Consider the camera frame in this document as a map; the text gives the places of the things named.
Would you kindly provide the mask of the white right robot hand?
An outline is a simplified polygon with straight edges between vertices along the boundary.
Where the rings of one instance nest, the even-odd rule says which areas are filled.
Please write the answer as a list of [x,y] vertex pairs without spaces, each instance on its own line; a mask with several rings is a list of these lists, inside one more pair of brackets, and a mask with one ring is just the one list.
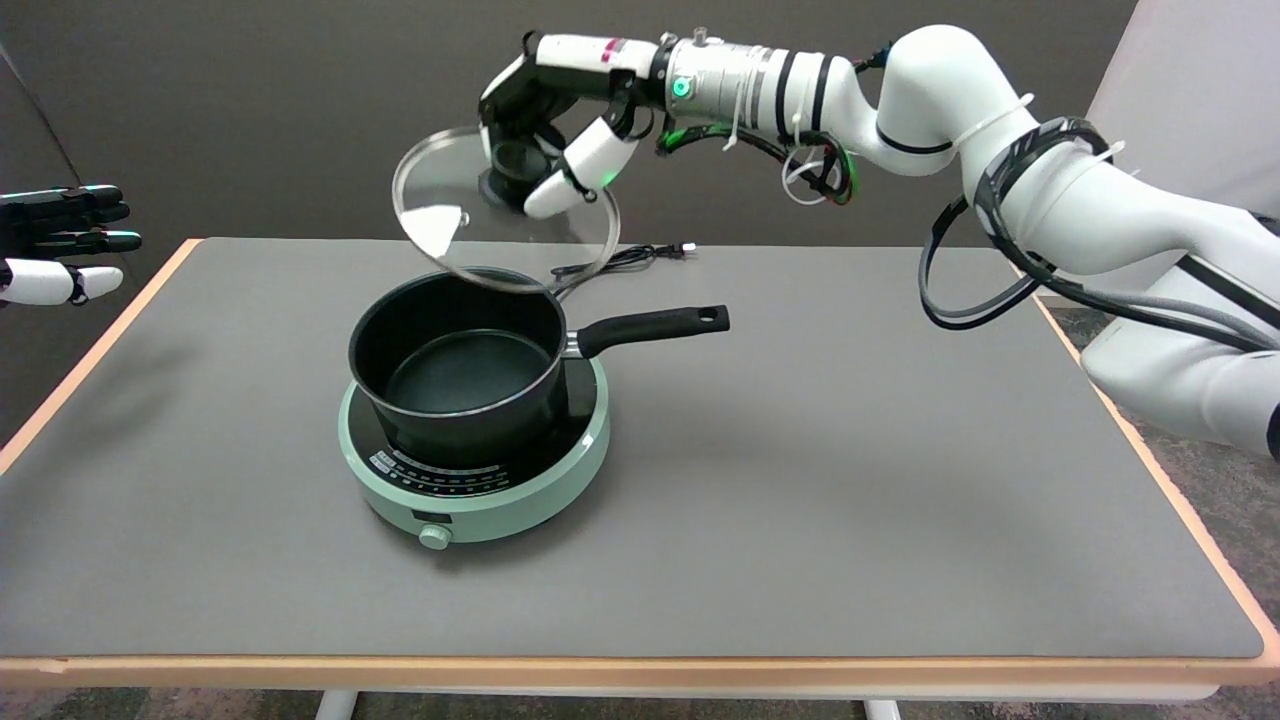
[[649,41],[527,32],[477,104],[493,193],[532,219],[595,201],[644,137],[636,110],[664,109],[668,61]]

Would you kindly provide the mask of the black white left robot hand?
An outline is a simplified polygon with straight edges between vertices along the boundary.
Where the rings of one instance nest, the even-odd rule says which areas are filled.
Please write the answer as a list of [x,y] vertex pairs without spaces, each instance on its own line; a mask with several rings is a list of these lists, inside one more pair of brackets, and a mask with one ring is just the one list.
[[140,233],[109,227],[129,215],[114,184],[4,193],[3,305],[81,306],[118,290],[125,279],[122,269],[65,260],[141,249]]

